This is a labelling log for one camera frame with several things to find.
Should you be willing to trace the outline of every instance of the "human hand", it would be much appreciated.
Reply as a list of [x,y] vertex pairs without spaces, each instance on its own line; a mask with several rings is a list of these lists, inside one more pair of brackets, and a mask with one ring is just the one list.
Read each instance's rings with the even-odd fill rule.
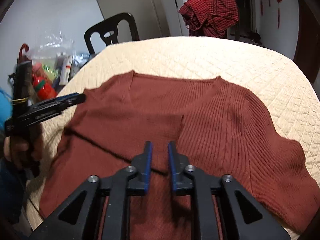
[[[31,153],[33,160],[39,161],[42,158],[43,140],[38,136],[33,142],[34,150]],[[4,139],[4,157],[13,162],[18,170],[25,168],[25,152],[29,149],[29,143],[21,137],[11,136]]]

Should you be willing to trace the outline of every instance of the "green lid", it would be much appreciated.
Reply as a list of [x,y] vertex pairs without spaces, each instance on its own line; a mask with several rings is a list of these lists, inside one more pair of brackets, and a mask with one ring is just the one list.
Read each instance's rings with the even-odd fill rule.
[[34,88],[35,88],[35,91],[38,92],[41,88],[43,88],[44,84],[45,84],[45,80],[41,80],[41,81],[39,82],[39,84],[37,84],[37,85],[34,87]]

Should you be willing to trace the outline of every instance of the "bed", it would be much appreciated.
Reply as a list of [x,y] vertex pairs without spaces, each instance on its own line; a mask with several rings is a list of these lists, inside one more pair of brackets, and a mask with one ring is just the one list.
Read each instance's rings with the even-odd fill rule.
[[[287,57],[265,48],[210,37],[168,37],[108,46],[63,88],[59,96],[93,89],[115,74],[138,73],[188,79],[223,79],[250,89],[267,106],[276,131],[301,143],[306,167],[320,185],[320,103],[307,78]],[[76,107],[43,123],[41,174],[27,185],[27,217],[42,219],[39,202],[64,126]],[[298,235],[287,229],[292,239]]]

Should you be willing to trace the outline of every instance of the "white door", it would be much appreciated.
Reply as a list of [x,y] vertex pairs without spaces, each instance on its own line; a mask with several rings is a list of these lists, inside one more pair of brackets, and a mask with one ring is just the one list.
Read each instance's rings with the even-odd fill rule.
[[[141,40],[170,36],[161,0],[97,0],[105,19],[121,12],[133,15]],[[129,25],[118,25],[118,41],[132,41]]]

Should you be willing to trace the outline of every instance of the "brown ribbed sweater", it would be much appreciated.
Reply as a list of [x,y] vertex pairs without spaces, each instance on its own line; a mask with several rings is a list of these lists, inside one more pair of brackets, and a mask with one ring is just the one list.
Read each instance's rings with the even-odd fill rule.
[[279,136],[264,104],[221,77],[114,76],[86,90],[65,128],[40,208],[48,216],[89,175],[113,175],[153,142],[150,191],[133,197],[131,239],[190,239],[188,197],[171,199],[167,143],[208,174],[233,175],[268,210],[302,232],[320,205],[301,145]]

